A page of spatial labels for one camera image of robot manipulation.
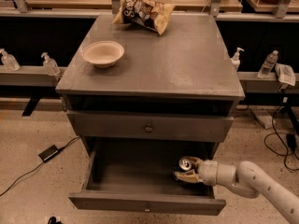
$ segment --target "floor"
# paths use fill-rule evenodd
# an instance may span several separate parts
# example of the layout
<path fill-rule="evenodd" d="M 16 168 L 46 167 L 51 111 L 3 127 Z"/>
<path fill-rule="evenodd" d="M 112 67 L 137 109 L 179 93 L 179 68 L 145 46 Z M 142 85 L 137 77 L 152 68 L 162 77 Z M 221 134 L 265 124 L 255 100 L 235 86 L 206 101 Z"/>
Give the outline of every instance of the floor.
<path fill-rule="evenodd" d="M 52 144 L 62 147 L 75 137 L 59 100 L 41 100 L 30 117 L 22 117 L 26 102 L 26 99 L 0 99 L 0 193 L 17 177 L 41 163 L 38 157 L 41 151 Z M 275 107 L 267 109 L 271 113 Z M 278 114 L 277 129 L 284 133 L 292 131 L 285 115 Z M 233 127 L 214 159 L 232 165 L 243 160 L 253 161 L 299 196 L 299 172 L 289 172 L 283 158 L 263 143 L 272 132 L 273 129 L 266 130 L 252 116 L 250 108 L 237 111 Z M 267 142 L 278 152 L 284 152 L 275 135 Z M 288 164 L 299 167 L 299 161 L 292 157 Z M 64 224 L 287 223 L 262 195 L 246 199 L 220 186 L 214 188 L 215 195 L 217 199 L 225 199 L 226 206 L 217 217 L 78 210 L 67 197 L 69 192 L 80 192 L 87 165 L 88 155 L 79 140 L 0 196 L 0 223 L 47 224 L 52 216 Z"/>

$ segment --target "gray cabinet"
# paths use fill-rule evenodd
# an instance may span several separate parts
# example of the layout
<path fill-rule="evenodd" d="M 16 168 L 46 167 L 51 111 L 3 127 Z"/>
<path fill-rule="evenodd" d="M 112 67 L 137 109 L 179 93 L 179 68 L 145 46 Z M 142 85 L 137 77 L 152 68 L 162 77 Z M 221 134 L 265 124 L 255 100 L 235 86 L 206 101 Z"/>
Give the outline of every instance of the gray cabinet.
<path fill-rule="evenodd" d="M 112 25 L 102 14 L 57 86 L 90 164 L 80 209 L 217 215 L 213 188 L 172 178 L 179 157 L 212 159 L 244 98 L 216 23 L 173 15 L 158 36 L 138 25 Z M 125 55 L 108 69 L 82 60 L 87 45 L 113 40 Z"/>

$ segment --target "power adapter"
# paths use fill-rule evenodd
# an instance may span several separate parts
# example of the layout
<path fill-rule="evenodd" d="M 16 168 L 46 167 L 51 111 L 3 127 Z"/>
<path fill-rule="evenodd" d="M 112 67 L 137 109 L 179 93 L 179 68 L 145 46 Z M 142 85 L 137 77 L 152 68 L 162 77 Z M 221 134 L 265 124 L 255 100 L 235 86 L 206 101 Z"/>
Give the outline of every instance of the power adapter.
<path fill-rule="evenodd" d="M 294 134 L 287 134 L 286 135 L 287 138 L 287 143 L 288 143 L 288 147 L 291 149 L 291 151 L 294 153 L 295 150 L 297 149 L 297 143 L 296 143 L 296 138 Z"/>
<path fill-rule="evenodd" d="M 55 145 L 53 145 L 53 146 L 47 148 L 42 153 L 40 153 L 38 156 L 40 157 L 40 159 L 43 162 L 47 162 L 47 161 L 51 160 L 52 158 L 54 158 L 59 152 L 60 152 L 60 150 Z"/>

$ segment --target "spray bottle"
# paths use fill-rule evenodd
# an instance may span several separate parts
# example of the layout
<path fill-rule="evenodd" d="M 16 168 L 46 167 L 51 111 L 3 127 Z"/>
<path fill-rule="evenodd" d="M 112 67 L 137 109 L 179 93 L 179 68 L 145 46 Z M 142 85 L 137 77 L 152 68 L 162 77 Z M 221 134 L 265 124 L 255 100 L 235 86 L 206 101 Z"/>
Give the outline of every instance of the spray bottle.
<path fill-rule="evenodd" d="M 239 65 L 241 63 L 240 59 L 239 59 L 239 57 L 240 57 L 240 51 L 244 51 L 244 50 L 241 49 L 241 48 L 237 48 L 234 56 L 231 58 L 232 64 L 233 64 L 233 66 L 235 68 L 235 71 L 237 71 L 237 69 L 239 68 Z"/>
<path fill-rule="evenodd" d="M 60 74 L 59 67 L 54 59 L 50 58 L 47 52 L 43 52 L 41 54 L 42 58 L 45 58 L 43 65 L 48 73 L 49 76 L 56 76 Z"/>
<path fill-rule="evenodd" d="M 20 69 L 20 65 L 13 55 L 8 54 L 4 49 L 0 49 L 0 53 L 2 54 L 1 61 L 7 70 L 16 71 Z"/>

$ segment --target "cabinet top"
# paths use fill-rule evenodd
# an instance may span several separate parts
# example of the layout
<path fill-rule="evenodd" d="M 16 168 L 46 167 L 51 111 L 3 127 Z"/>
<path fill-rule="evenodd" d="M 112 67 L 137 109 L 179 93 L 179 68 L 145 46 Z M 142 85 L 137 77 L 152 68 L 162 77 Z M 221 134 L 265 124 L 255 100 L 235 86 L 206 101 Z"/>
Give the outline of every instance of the cabinet top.
<path fill-rule="evenodd" d="M 173 13 L 162 35 L 138 24 L 112 24 L 101 14 L 68 65 L 56 90 L 66 94 L 235 97 L 244 92 L 214 19 Z M 107 69 L 82 58 L 97 41 L 123 45 L 124 55 Z"/>

